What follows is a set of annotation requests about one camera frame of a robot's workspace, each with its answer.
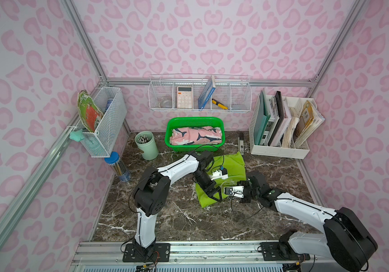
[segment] dark marble surface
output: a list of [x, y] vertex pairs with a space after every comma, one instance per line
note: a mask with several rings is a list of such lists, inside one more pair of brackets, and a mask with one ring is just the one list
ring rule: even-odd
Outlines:
[[[226, 143], [214, 155], [236, 153], [238, 134], [226, 132]], [[132, 237], [136, 230], [137, 214], [129, 210], [127, 199], [143, 170], [150, 165], [168, 165], [185, 154], [174, 153], [168, 148], [164, 143], [164, 133], [154, 133], [160, 153], [154, 160], [143, 160], [134, 136], [134, 133], [130, 135], [123, 153], [123, 162], [131, 172], [132, 179], [127, 183], [119, 183], [118, 179], [113, 182], [92, 241], [126, 241]], [[246, 172], [258, 170], [267, 177], [271, 187], [287, 190], [298, 198], [312, 202], [294, 159], [251, 155], [247, 132], [243, 158]], [[253, 200], [250, 204], [241, 204], [238, 199], [234, 199], [231, 212], [231, 201], [227, 198], [202, 209], [192, 175], [187, 175], [171, 186], [165, 207], [158, 214], [155, 227], [157, 241], [269, 240], [278, 239], [290, 229], [317, 232], [310, 225], [289, 215], [267, 208], [259, 211], [260, 207]]]

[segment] mint green cup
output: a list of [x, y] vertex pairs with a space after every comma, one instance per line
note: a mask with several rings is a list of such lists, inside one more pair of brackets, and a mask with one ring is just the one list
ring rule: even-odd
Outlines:
[[[146, 144], [139, 144], [137, 142], [137, 139], [142, 135], [148, 137], [149, 141]], [[134, 138], [134, 141], [136, 142], [137, 147], [140, 149], [143, 159], [153, 160], [158, 156], [157, 144], [155, 143], [154, 134], [152, 134], [152, 132], [150, 131], [139, 132]]]

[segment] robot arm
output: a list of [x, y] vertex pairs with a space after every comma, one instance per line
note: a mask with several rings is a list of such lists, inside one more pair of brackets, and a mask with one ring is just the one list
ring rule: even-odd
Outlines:
[[[141, 182], [134, 188], [137, 207], [137, 232], [134, 248], [137, 257], [148, 262], [155, 248], [155, 222], [158, 212], [164, 207], [169, 187], [178, 179], [194, 173], [203, 191], [212, 199], [221, 201], [221, 188], [208, 176], [206, 167], [212, 162], [211, 152], [190, 152], [180, 160], [164, 167], [148, 167]], [[334, 210], [318, 206], [277, 189], [270, 188], [263, 174], [247, 173], [247, 180], [237, 186], [224, 188], [224, 193], [237, 196], [241, 203], [251, 199], [275, 212], [294, 216], [314, 226], [322, 234], [306, 234], [289, 231], [279, 239], [279, 250], [284, 258], [292, 254], [310, 253], [333, 258], [351, 272], [358, 272], [377, 250], [377, 244], [357, 216], [347, 208]]]
[[192, 151], [167, 166], [148, 167], [143, 172], [141, 182], [133, 190], [137, 207], [137, 232], [133, 243], [140, 258], [147, 262], [154, 252], [157, 214], [166, 203], [170, 185], [177, 180], [194, 173], [196, 182], [208, 197], [222, 201], [221, 188], [217, 186], [214, 177], [211, 178], [206, 172], [212, 161], [211, 152], [203, 151], [198, 154]]
[[279, 239], [283, 256], [311, 253], [333, 258], [348, 271], [358, 272], [377, 250], [377, 243], [352, 210], [325, 208], [277, 188], [270, 188], [263, 174], [247, 173], [238, 186], [226, 187], [225, 194], [240, 195], [240, 202], [257, 199], [263, 207], [291, 215], [318, 229], [322, 234], [289, 231]]

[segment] pink leopard print wall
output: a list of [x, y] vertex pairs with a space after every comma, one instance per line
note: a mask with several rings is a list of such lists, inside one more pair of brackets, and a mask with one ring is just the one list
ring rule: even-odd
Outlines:
[[389, 1], [372, 0], [316, 93], [326, 122], [305, 161], [329, 207], [355, 211], [389, 272]]
[[58, 0], [0, 1], [0, 217], [96, 84]]
[[[221, 112], [193, 112], [173, 111], [154, 112], [149, 109], [148, 86], [120, 86], [127, 104], [127, 116], [125, 118], [128, 127], [132, 131], [166, 131], [167, 123], [174, 117], [214, 116], [219, 117], [224, 123], [225, 131], [249, 129], [253, 110], [247, 113], [221, 113]], [[252, 87], [252, 109], [255, 106], [262, 87]], [[268, 94], [274, 94], [277, 90], [283, 96], [304, 97], [307, 88], [303, 87], [269, 87]]]
[[350, 0], [75, 0], [109, 77], [313, 78]]
[[[122, 153], [122, 130], [114, 151]], [[0, 272], [67, 271], [98, 220], [113, 170], [72, 141], [0, 252]]]

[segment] green plastic basket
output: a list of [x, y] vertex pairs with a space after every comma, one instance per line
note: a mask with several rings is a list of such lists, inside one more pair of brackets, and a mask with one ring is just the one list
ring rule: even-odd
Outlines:
[[[186, 128], [186, 127], [205, 127], [212, 126], [213, 128], [219, 127], [222, 130], [222, 143], [206, 145], [206, 144], [190, 144], [190, 145], [171, 145], [170, 136], [172, 136], [172, 129], [175, 128]], [[217, 148], [224, 144], [224, 127], [223, 121], [217, 117], [176, 117], [172, 118], [168, 122], [168, 127], [166, 130], [165, 143], [175, 152], [187, 152], [191, 150], [196, 151], [216, 151]]]

